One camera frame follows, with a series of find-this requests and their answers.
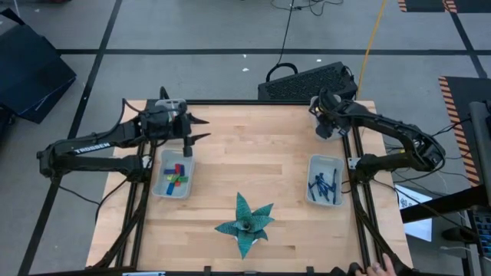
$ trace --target white paper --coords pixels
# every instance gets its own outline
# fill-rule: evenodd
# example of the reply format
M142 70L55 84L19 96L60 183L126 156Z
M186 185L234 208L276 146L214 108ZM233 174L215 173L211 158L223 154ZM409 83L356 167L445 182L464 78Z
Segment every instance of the white paper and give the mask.
M406 193L411 198L416 199L418 202L427 202L432 199L429 196L421 195L419 192L404 188L400 185L396 185L396 188L399 189L401 192ZM400 192L397 192L397 194L399 195L399 209L404 209L418 204L417 202L408 198ZM409 222L404 224L404 232L406 234L412 235L416 238L421 238L428 242L431 242L432 229L433 221L431 218L420 220L418 222Z

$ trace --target black case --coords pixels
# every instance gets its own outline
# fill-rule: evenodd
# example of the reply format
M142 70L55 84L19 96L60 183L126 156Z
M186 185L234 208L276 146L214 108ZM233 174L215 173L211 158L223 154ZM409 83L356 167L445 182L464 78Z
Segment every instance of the black case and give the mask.
M77 75L10 8L0 15L18 23L0 36L0 106L40 123Z

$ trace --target blue block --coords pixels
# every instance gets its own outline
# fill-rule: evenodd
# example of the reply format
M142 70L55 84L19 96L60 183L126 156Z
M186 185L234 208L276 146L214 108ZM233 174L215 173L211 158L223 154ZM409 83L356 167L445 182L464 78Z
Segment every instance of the blue block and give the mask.
M172 191L173 190L174 190L174 183L172 182L172 183L169 183L169 186L167 187L166 194L169 195L169 196L172 195Z

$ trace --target wooden table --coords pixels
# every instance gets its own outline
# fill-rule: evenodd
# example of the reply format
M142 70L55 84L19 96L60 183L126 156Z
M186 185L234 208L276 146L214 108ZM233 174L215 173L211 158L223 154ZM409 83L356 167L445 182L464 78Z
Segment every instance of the wooden table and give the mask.
M374 103L360 102L374 112ZM146 101L131 101L142 110ZM191 196L187 200L150 195L140 248L139 270L203 271L330 271L361 262L351 195L343 205L325 208L305 201L308 161L312 154L344 159L341 140L322 143L306 106L190 106L190 111L210 124L193 126L193 134L208 136L193 147L196 160ZM136 114L125 110L124 120ZM382 135L361 128L365 153L385 155ZM351 138L353 155L354 142ZM163 148L179 149L182 140L170 141L157 150L154 183ZM114 156L135 154L135 149L114 150ZM346 170L344 180L348 179ZM110 173L105 193L124 179ZM388 172L376 179L392 184ZM87 265L99 261L119 235L130 185L104 203L94 231ZM412 266L406 235L394 191L373 182L372 194L381 234L400 259ZM260 240L242 260L235 239L214 228L235 220L236 194L241 192L251 209L274 202L275 221L265 230L269 241ZM375 260L371 236L371 260ZM125 264L129 264L133 238L129 238Z

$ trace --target person's hand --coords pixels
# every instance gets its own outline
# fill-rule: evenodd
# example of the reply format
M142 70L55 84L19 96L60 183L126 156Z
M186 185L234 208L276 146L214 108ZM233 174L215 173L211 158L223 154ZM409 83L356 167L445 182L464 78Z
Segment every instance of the person's hand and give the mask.
M385 271L381 264L375 262L372 266L367 268L367 276L396 276L396 272L394 271L394 266L392 265L392 261L389 256L384 253L384 262L387 270ZM356 271L356 276L363 276L361 271Z

